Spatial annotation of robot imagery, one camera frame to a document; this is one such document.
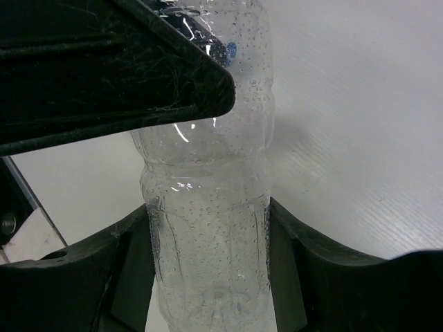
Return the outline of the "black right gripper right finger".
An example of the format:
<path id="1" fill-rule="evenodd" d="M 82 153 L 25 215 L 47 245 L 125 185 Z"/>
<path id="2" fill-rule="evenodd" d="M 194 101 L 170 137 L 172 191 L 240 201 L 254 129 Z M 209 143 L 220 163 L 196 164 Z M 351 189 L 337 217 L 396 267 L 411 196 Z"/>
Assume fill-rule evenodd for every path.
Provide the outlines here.
<path id="1" fill-rule="evenodd" d="M 382 259 L 270 204 L 270 280 L 279 331 L 441 331 L 442 252 Z"/>

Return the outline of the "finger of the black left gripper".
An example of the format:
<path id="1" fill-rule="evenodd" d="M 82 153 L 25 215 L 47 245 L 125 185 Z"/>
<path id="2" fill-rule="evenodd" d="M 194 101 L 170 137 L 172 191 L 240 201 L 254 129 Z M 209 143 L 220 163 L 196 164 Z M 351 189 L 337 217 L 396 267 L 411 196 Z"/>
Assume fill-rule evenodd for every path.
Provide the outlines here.
<path id="1" fill-rule="evenodd" d="M 222 116 L 227 61 L 171 1 L 2 1 L 1 155 Z"/>

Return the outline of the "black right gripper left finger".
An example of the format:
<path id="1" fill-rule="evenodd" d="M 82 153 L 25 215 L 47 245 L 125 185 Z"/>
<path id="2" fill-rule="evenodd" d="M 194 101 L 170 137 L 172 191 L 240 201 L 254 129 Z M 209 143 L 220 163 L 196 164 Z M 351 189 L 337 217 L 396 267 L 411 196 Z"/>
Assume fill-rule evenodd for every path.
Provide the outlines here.
<path id="1" fill-rule="evenodd" d="M 144 331 L 154 283 L 145 206 L 40 260 L 1 266 L 2 331 Z"/>

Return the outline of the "clear bottle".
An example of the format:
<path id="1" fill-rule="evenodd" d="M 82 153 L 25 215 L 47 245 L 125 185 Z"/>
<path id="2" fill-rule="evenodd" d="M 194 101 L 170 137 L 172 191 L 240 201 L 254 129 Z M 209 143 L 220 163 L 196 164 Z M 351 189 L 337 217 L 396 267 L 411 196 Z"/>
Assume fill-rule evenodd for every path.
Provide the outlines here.
<path id="1" fill-rule="evenodd" d="M 157 300 L 171 331 L 270 329 L 271 34 L 259 1 L 153 1 L 233 76 L 218 118 L 139 129 Z"/>

